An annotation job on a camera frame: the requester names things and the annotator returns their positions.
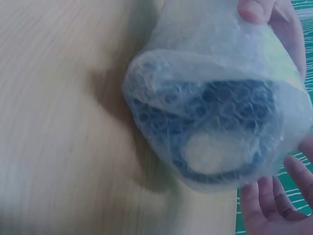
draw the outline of translucent plastic wrap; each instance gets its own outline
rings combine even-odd
[[[299,72],[267,25],[236,0],[166,0],[123,84],[136,125],[191,188],[273,175],[310,130]]]

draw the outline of plastic bag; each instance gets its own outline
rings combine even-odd
[[[309,132],[312,103],[268,25],[235,0],[166,0],[123,94],[137,127],[183,182],[233,189],[277,172]]]

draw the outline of finger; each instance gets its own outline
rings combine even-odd
[[[313,174],[295,157],[287,157],[284,161],[285,168],[293,181],[298,186],[303,198],[313,208]]]
[[[282,220],[283,217],[278,214],[274,193],[273,180],[271,177],[264,177],[258,181],[260,207],[269,221]]]
[[[310,132],[302,143],[299,145],[299,150],[307,156],[311,163],[313,163],[313,132]]]
[[[268,23],[305,79],[307,68],[302,24],[291,1],[277,0],[276,3]]]
[[[248,234],[254,234],[254,232],[268,223],[260,207],[259,187],[257,182],[242,188],[240,206]]]
[[[293,206],[285,193],[284,187],[276,176],[273,177],[273,192],[278,213],[286,220],[298,221],[307,218],[305,214],[298,212]]]
[[[239,14],[248,22],[266,24],[270,20],[275,0],[240,0]]]

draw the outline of green striped cloth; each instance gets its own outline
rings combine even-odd
[[[313,9],[313,0],[293,0],[292,1],[294,8],[296,10],[302,9]],[[311,99],[313,99],[313,17],[312,19],[303,20],[303,31],[305,36],[305,45],[306,45],[306,53],[307,53],[307,79],[305,81],[305,85],[308,89]],[[303,156],[301,153],[296,152],[295,156],[298,157],[312,172],[313,172],[313,165],[308,161],[308,159]],[[296,187],[290,176],[286,173],[286,170],[283,166],[278,173],[278,177],[281,180],[286,193],[290,200],[293,202],[295,207],[304,214],[311,214],[312,210],[305,202],[299,189]],[[239,193],[237,197],[237,222],[236,222],[236,233],[245,235],[245,227],[243,224],[243,220],[241,217],[240,211],[240,203],[239,203]]]

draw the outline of cylindrical package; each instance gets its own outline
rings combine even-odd
[[[137,127],[180,179],[200,191],[277,172],[310,131],[312,103],[268,25],[236,0],[165,0],[123,94]]]

